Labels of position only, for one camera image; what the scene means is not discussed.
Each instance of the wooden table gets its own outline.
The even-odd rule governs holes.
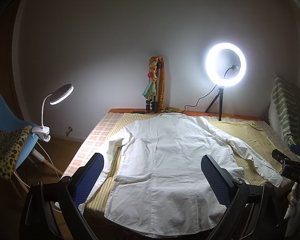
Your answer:
[[[144,111],[145,114],[147,114],[146,110],[142,109],[142,108],[113,108],[113,109],[110,109],[109,113],[132,113],[133,111]],[[195,112],[195,111],[184,111],[183,113],[186,115],[189,115],[189,116],[216,116],[216,117],[219,116],[219,114],[215,114],[215,113],[205,113],[205,112]],[[222,114],[221,117],[262,121],[259,117],[247,116],[247,115],[237,115],[237,114]]]

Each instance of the white power cord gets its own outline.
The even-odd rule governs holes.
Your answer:
[[[13,171],[13,174],[17,177],[17,179],[18,179],[22,184],[24,184],[26,187],[30,188],[29,185],[26,184],[26,183],[24,183],[24,182],[22,181],[22,179],[21,179],[14,171]]]
[[[54,166],[54,164],[53,164],[53,162],[52,162],[50,156],[47,154],[47,152],[42,148],[42,146],[41,146],[37,141],[36,141],[36,143],[41,147],[41,149],[42,149],[42,150],[45,152],[45,154],[48,156],[48,158],[49,158],[49,160],[51,161],[51,164],[52,164],[54,170],[56,171],[56,174],[57,174],[57,176],[58,176],[58,178],[59,178],[59,180],[60,180],[59,174],[57,173],[57,170],[56,170],[56,168],[55,168],[55,166]]]

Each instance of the desk lamp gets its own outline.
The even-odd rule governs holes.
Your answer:
[[[240,60],[240,67],[236,65],[232,65],[230,68],[226,70],[226,73],[230,70],[233,69],[235,71],[238,71],[238,74],[231,79],[226,79],[226,73],[223,76],[223,78],[219,77],[219,75],[216,72],[216,61],[218,59],[218,54],[221,50],[223,49],[229,49],[232,50],[239,58]],[[222,114],[222,101],[223,101],[223,88],[226,86],[233,86],[237,84],[244,76],[244,73],[246,72],[246,59],[241,52],[241,50],[231,44],[231,43],[219,43],[215,45],[208,53],[207,58],[206,58],[206,70],[208,73],[209,78],[214,82],[220,85],[219,87],[219,92],[215,96],[215,98],[212,100],[211,104],[208,106],[207,110],[205,113],[207,113],[210,109],[210,107],[214,104],[214,102],[219,98],[219,121],[221,121],[221,114]]]
[[[35,133],[39,136],[40,140],[43,140],[45,142],[50,141],[50,128],[48,126],[43,125],[43,106],[48,97],[51,105],[56,105],[57,103],[60,103],[64,99],[66,99],[73,91],[74,87],[72,84],[66,84],[56,91],[54,91],[51,94],[48,94],[42,103],[42,109],[41,109],[41,126],[36,126],[32,128],[32,133]]]

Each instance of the lamp head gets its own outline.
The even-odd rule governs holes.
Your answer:
[[[224,79],[219,77],[216,71],[216,62],[218,58],[218,53],[223,50],[223,49],[230,49],[234,53],[237,54],[239,60],[240,60],[240,69],[238,66],[232,65],[232,69],[239,71],[238,74],[231,79]],[[215,45],[208,53],[207,58],[206,58],[206,70],[208,73],[209,78],[214,82],[217,83],[220,86],[226,87],[226,86],[232,86],[237,84],[244,76],[244,73],[246,72],[246,59],[241,52],[241,50],[231,44],[231,43],[219,43]]]
[[[66,84],[61,88],[57,89],[52,93],[49,97],[49,101],[51,105],[55,105],[60,103],[62,100],[66,99],[73,91],[74,87],[72,84]]]

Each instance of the illuminated ring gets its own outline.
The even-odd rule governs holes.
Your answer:
[[[219,77],[215,70],[215,61],[218,53],[222,49],[230,49],[232,50],[235,54],[238,55],[239,60],[240,60],[240,70],[239,73],[231,79],[223,79]],[[220,86],[227,87],[227,86],[233,86],[237,84],[244,76],[244,73],[246,72],[246,59],[242,53],[242,51],[237,47],[234,46],[231,43],[219,43],[215,45],[212,49],[210,49],[207,58],[206,58],[206,70],[208,73],[209,78],[214,82],[217,83]]]

